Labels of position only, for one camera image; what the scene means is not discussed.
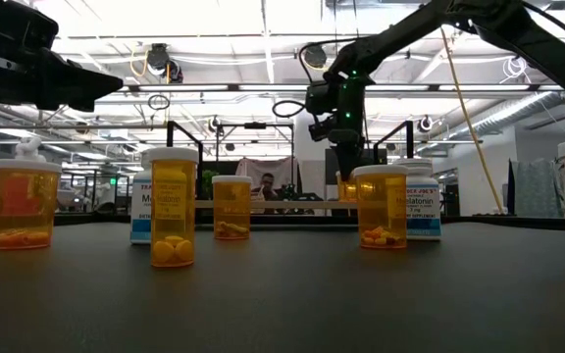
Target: white wall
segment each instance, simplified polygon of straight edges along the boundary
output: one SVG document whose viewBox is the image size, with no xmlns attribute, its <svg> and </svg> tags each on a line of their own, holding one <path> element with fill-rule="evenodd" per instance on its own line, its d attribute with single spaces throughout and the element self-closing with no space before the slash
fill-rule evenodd
<svg viewBox="0 0 565 353">
<path fill-rule="evenodd" d="M 516 126 L 518 161 L 532 162 L 540 158 L 552 161 L 557 157 L 557 145 L 565 142 L 565 120 L 535 130 L 523 129 L 533 123 L 534 120 L 530 120 Z"/>
<path fill-rule="evenodd" d="M 502 202 L 502 184 L 507 183 L 509 160 L 516 160 L 516 135 L 514 127 L 508 127 L 500 135 L 482 137 L 484 156 L 488 170 Z M 481 166 L 474 145 L 456 145 L 448 158 L 435 158 L 434 172 L 457 169 L 459 176 L 459 205 L 461 216 L 492 213 L 496 208 L 488 180 Z"/>
</svg>

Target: black robotic arm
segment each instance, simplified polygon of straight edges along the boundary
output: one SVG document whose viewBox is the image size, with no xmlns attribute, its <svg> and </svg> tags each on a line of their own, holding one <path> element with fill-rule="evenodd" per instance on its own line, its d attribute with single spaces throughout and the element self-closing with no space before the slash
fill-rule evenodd
<svg viewBox="0 0 565 353">
<path fill-rule="evenodd" d="M 315 140 L 327 137 L 341 176 L 361 165 L 365 87 L 369 74 L 388 56 L 433 32 L 453 25 L 523 57 L 565 88 L 565 43 L 539 27 L 520 0 L 433 0 L 389 29 L 344 46 L 333 64 L 307 89 L 306 109 L 333 116 L 310 127 Z"/>
</svg>

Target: person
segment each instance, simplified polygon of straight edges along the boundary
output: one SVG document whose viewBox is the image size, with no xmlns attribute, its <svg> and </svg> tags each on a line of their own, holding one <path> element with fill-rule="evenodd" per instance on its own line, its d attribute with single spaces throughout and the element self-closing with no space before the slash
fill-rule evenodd
<svg viewBox="0 0 565 353">
<path fill-rule="evenodd" d="M 252 189 L 253 194 L 257 194 L 259 199 L 265 201 L 278 200 L 279 195 L 274 191 L 274 175 L 265 173 L 261 176 L 261 186 Z M 273 215 L 274 209 L 265 209 L 265 215 Z"/>
</svg>

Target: pipe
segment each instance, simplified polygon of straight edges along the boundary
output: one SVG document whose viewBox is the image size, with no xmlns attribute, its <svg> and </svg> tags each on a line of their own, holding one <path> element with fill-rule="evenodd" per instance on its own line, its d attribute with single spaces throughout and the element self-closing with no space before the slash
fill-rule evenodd
<svg viewBox="0 0 565 353">
<path fill-rule="evenodd" d="M 519 100 L 505 101 L 478 114 L 472 119 L 472 124 L 478 136 L 483 136 L 491 131 L 501 130 L 525 118 L 529 118 L 544 110 L 565 104 L 564 95 L 558 92 L 539 92 Z M 454 128 L 448 138 L 464 138 L 469 136 L 468 128 L 461 124 Z M 437 148 L 438 144 L 423 147 L 427 152 Z"/>
</svg>

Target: black metal frame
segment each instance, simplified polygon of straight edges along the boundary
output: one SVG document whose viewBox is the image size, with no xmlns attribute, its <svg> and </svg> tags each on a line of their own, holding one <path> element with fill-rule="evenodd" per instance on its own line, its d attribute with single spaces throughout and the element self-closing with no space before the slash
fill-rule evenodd
<svg viewBox="0 0 565 353">
<path fill-rule="evenodd" d="M 373 151 L 374 152 L 374 164 L 379 163 L 379 147 L 380 147 L 381 143 L 387 141 L 389 138 L 391 138 L 392 136 L 397 134 L 403 128 L 405 129 L 405 138 L 406 138 L 406 143 L 407 143 L 407 158 L 413 158 L 413 137 L 414 137 L 414 135 L 413 135 L 414 134 L 413 122 L 412 121 L 405 121 L 402 124 L 400 124 L 399 126 L 397 126 L 395 129 L 393 129 L 390 133 L 385 135 L 383 138 L 381 138 L 377 143 L 374 144 L 374 151 Z"/>
<path fill-rule="evenodd" d="M 195 181 L 195 194 L 197 198 L 200 199 L 203 197 L 202 195 L 202 173 L 204 168 L 204 144 L 202 141 L 195 138 L 189 131 L 184 129 L 184 127 L 180 126 L 178 123 L 174 121 L 167 122 L 167 147 L 174 147 L 174 129 L 177 128 L 178 130 L 182 131 L 190 139 L 197 145 L 197 153 L 198 153 L 198 163 L 197 163 L 197 176 Z"/>
<path fill-rule="evenodd" d="M 295 181 L 294 181 L 294 175 L 295 175 L 295 167 L 294 167 L 294 162 L 295 162 L 295 125 L 294 124 L 279 124 L 279 123 L 267 123 L 267 124 L 260 124 L 259 125 L 261 128 L 254 128 L 250 126 L 250 123 L 248 124 L 218 124 L 217 125 L 217 129 L 215 130 L 215 167 L 217 169 L 219 169 L 219 163 L 220 163 L 220 142 L 224 142 L 224 140 L 220 141 L 220 134 L 219 131 L 220 129 L 224 128 L 224 127 L 230 127 L 231 130 L 229 132 L 227 132 L 227 134 L 225 135 L 225 137 L 229 136 L 237 127 L 243 127 L 245 129 L 265 129 L 267 127 L 288 127 L 289 129 L 291 129 L 291 142 L 288 142 L 291 144 L 291 183 L 295 185 Z"/>
</svg>

